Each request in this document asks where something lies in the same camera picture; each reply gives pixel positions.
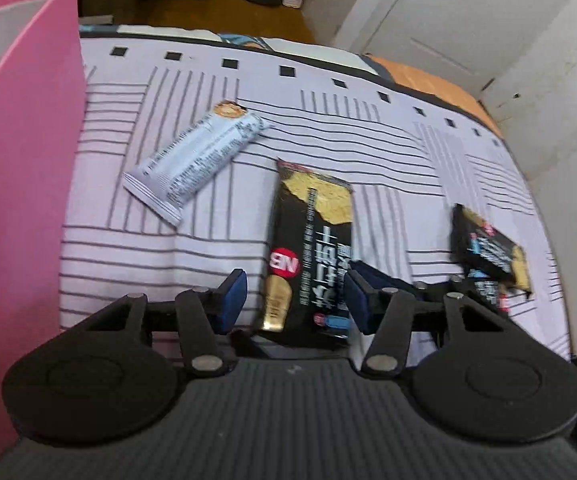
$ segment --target gray ribbed surface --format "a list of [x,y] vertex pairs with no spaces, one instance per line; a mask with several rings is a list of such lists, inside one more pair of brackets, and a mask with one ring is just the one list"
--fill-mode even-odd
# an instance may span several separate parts
[[395,383],[345,360],[241,360],[191,383],[160,424],[109,446],[67,450],[25,440],[0,480],[577,480],[564,440],[492,449],[422,420]]

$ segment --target door panel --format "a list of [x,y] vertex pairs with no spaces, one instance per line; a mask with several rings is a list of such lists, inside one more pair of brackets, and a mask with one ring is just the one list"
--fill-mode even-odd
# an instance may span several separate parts
[[477,94],[568,0],[398,0],[367,46]]

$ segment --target black square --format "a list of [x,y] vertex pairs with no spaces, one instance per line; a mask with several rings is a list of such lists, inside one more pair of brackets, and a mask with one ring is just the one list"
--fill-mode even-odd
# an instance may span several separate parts
[[295,69],[292,66],[280,65],[280,75],[284,77],[295,77]]
[[112,56],[124,56],[128,48],[126,46],[114,46],[113,50],[110,51]]
[[222,66],[224,68],[237,68],[240,62],[236,59],[226,59],[222,60]]

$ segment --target red label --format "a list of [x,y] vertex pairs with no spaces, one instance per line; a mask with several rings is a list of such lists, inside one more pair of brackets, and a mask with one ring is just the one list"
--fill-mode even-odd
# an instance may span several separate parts
[[270,254],[270,270],[282,278],[292,278],[299,271],[299,260],[295,253],[284,247],[273,250]]

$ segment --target pink box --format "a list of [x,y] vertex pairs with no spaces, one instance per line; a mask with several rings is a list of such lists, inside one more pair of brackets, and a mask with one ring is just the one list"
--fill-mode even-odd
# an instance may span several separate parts
[[[59,333],[85,89],[77,0],[0,0],[0,388],[15,360]],[[0,394],[0,452],[15,439]]]

